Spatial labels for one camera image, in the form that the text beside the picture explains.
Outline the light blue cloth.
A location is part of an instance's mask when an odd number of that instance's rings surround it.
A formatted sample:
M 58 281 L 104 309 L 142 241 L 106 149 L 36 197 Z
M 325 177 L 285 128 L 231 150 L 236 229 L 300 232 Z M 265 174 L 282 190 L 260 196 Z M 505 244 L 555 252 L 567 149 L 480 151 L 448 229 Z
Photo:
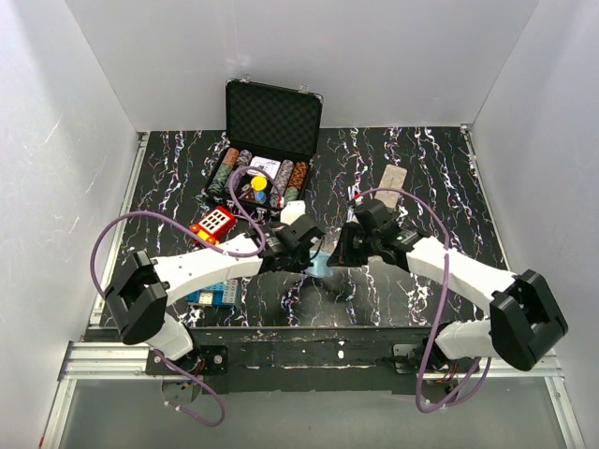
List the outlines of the light blue cloth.
M 330 258 L 330 253 L 311 250 L 310 263 L 311 265 L 305 269 L 305 273 L 316 279 L 325 279 L 333 275 L 333 270 L 327 265 Z

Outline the grey glasses case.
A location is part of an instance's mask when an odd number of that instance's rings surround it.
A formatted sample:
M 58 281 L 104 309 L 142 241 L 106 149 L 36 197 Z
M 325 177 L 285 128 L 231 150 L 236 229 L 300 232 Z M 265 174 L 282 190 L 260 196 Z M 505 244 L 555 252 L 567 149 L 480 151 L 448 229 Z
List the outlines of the grey glasses case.
M 380 200 L 389 210 L 394 210 L 400 198 L 397 190 L 402 189 L 407 177 L 407 169 L 394 165 L 387 165 L 379 182 L 379 190 L 374 198 Z

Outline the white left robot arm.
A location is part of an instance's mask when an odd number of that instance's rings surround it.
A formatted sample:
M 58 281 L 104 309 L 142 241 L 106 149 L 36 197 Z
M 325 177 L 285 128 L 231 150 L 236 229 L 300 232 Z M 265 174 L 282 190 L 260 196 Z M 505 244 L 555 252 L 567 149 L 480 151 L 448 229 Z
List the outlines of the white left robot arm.
M 178 373 L 192 372 L 199 352 L 191 332 L 167 308 L 209 285 L 264 272 L 301 272 L 312 265 L 311 249 L 325 236 L 312 217 L 247 230 L 215 248 L 151 258 L 131 255 L 112 276 L 104 298 L 125 345 L 146 343 Z

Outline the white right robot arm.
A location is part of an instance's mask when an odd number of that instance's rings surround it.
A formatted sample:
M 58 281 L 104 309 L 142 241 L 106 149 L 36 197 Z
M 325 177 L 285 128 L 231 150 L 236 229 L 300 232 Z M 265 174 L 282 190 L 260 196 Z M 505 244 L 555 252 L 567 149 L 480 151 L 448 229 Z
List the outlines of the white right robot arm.
M 330 267 L 355 268 L 373 256 L 426 277 L 469 300 L 484 321 L 439 324 L 422 352 L 425 364 L 445 371 L 463 358 L 499 357 L 528 371 L 568 332 L 547 280 L 533 270 L 516 274 L 478 262 L 415 227 L 402 227 L 383 202 L 367 199 L 343 226 Z

